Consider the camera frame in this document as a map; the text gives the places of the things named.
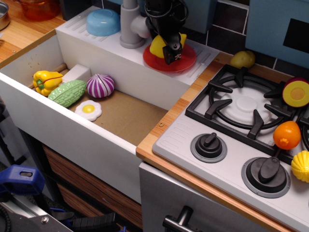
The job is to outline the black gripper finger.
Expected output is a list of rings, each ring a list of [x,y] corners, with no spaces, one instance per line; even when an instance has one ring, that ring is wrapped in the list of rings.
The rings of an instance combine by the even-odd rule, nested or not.
[[[171,63],[179,60],[182,57],[183,46],[182,44],[175,44],[173,46],[166,45],[163,47],[163,55],[165,62],[170,65]]]

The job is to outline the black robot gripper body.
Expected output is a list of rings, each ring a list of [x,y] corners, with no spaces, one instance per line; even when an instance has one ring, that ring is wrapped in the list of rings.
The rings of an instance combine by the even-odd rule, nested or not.
[[[147,0],[146,14],[167,45],[181,43],[179,31],[188,17],[188,7],[183,0]]]

